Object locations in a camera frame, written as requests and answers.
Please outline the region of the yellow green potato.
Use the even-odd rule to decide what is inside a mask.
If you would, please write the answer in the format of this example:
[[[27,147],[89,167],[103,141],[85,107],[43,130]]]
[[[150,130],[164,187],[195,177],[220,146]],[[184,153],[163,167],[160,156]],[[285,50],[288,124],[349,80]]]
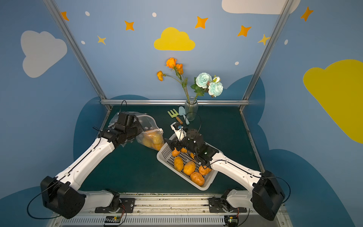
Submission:
[[[149,137],[143,137],[142,139],[142,144],[146,147],[149,147],[149,148],[153,148],[154,147],[154,144],[153,144],[153,141],[152,139],[150,139]]]

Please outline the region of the clear zipper bag pink zipper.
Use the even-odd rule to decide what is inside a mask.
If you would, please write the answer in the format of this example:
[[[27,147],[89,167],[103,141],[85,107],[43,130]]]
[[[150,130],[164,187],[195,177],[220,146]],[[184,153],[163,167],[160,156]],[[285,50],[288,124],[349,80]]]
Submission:
[[[136,137],[137,142],[160,151],[164,145],[163,129],[157,126],[155,119],[150,115],[138,114],[137,117],[143,128],[143,132]]]

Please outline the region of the large orange potato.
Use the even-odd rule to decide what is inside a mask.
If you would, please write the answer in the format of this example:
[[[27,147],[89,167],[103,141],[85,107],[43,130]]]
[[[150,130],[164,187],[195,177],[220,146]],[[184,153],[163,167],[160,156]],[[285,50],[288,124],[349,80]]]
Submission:
[[[147,136],[152,139],[155,144],[164,142],[163,132],[161,131],[148,131]]]

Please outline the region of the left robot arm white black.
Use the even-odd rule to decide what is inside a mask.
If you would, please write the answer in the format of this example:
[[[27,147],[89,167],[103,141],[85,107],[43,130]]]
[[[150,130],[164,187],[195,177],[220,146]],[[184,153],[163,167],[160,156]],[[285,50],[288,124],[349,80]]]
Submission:
[[[76,161],[57,176],[44,178],[40,183],[43,206],[65,218],[88,209],[120,211],[118,193],[111,190],[83,192],[80,188],[106,156],[143,132],[137,115],[136,112],[120,112],[116,123],[100,131],[93,144]]]

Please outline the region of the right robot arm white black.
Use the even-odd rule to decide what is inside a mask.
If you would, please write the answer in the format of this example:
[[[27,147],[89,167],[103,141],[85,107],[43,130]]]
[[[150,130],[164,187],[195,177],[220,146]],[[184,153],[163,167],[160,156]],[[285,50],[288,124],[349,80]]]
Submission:
[[[227,193],[226,202],[230,206],[251,208],[266,220],[275,219],[285,202],[285,193],[273,173],[255,171],[231,160],[221,150],[206,143],[196,129],[175,130],[173,137],[165,142],[171,150],[185,148],[202,167],[222,173],[244,187],[245,192],[231,190]]]

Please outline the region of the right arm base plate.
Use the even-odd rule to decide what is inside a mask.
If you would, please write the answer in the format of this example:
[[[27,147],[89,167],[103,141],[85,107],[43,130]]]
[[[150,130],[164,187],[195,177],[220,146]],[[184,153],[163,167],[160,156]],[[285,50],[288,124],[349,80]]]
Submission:
[[[208,198],[209,202],[209,212],[210,213],[247,213],[246,208],[234,208],[232,207],[226,199],[212,197]]]

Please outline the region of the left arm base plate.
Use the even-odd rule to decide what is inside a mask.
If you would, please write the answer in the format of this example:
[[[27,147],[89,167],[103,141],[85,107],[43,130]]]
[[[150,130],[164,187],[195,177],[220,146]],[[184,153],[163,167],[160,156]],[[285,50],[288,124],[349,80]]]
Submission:
[[[97,207],[95,213],[133,213],[135,198],[114,198],[107,207]]]

